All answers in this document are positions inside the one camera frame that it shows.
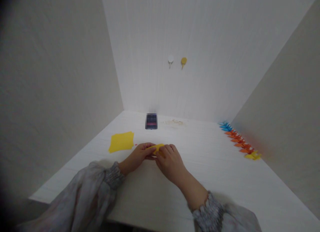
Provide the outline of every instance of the sleeve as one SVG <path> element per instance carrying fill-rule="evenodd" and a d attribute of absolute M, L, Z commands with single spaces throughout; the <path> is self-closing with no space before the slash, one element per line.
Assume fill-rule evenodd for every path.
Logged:
<path fill-rule="evenodd" d="M 205 205 L 192 215 L 202 232 L 261 232 L 253 212 L 238 205 L 222 205 L 210 191 Z"/>
<path fill-rule="evenodd" d="M 98 162 L 91 162 L 74 176 L 39 218 L 19 225 L 17 229 L 35 232 L 96 231 L 124 179 L 117 162 L 109 169 Z"/>
<path fill-rule="evenodd" d="M 105 171 L 104 182 L 106 182 L 111 189 L 116 190 L 124 181 L 125 176 L 121 174 L 118 162 Z"/>

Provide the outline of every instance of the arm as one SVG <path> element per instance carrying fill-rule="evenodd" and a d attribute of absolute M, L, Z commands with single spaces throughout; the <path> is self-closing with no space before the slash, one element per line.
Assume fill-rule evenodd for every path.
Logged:
<path fill-rule="evenodd" d="M 157 152 L 156 163 L 162 173 L 183 193 L 192 215 L 203 232 L 261 231 L 254 213 L 237 205 L 222 205 L 185 168 L 174 145 Z"/>
<path fill-rule="evenodd" d="M 105 168 L 102 162 L 91 162 L 81 169 L 66 188 L 37 219 L 17 227 L 19 231 L 96 231 L 105 218 L 116 190 L 125 176 L 150 158 L 152 143 L 138 145 L 121 163 Z"/>

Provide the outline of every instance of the person's right hand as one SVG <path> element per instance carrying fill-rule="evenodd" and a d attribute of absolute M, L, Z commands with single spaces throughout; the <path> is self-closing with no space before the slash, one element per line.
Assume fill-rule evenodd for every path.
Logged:
<path fill-rule="evenodd" d="M 157 151 L 157 166 L 168 180 L 180 187 L 183 182 L 186 181 L 187 177 L 190 176 L 190 173 L 184 166 L 176 146 L 173 144 L 165 145 L 160 147 L 159 151 L 164 156 Z"/>

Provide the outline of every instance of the elastic cuff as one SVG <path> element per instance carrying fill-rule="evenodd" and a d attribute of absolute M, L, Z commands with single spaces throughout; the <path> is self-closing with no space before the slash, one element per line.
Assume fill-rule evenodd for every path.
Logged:
<path fill-rule="evenodd" d="M 116 190 L 124 179 L 125 177 L 120 172 L 118 162 L 114 162 L 113 166 L 105 171 L 104 182 L 106 182 L 113 190 Z"/>
<path fill-rule="evenodd" d="M 198 222 L 202 232 L 221 231 L 224 207 L 220 204 L 209 191 L 205 205 L 195 210 L 192 215 Z"/>

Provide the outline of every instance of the yellow origami paper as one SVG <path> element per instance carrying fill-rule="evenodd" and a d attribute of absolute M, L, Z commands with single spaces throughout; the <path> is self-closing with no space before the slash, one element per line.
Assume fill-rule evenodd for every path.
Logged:
<path fill-rule="evenodd" d="M 154 146 L 149 147 L 148 149 L 155 147 L 155 148 L 156 148 L 156 151 L 153 152 L 153 154 L 156 154 L 156 152 L 159 151 L 159 148 L 160 148 L 161 146 L 164 146 L 164 144 L 154 145 Z"/>
<path fill-rule="evenodd" d="M 258 160 L 261 158 L 261 154 L 257 154 L 257 150 L 252 152 L 251 154 L 247 154 L 246 156 L 244 156 L 247 159 L 253 159 L 253 160 Z"/>
<path fill-rule="evenodd" d="M 111 144 L 109 152 L 113 153 L 119 150 L 129 150 L 133 147 L 133 132 L 127 132 L 123 134 L 114 134 L 111 136 Z"/>

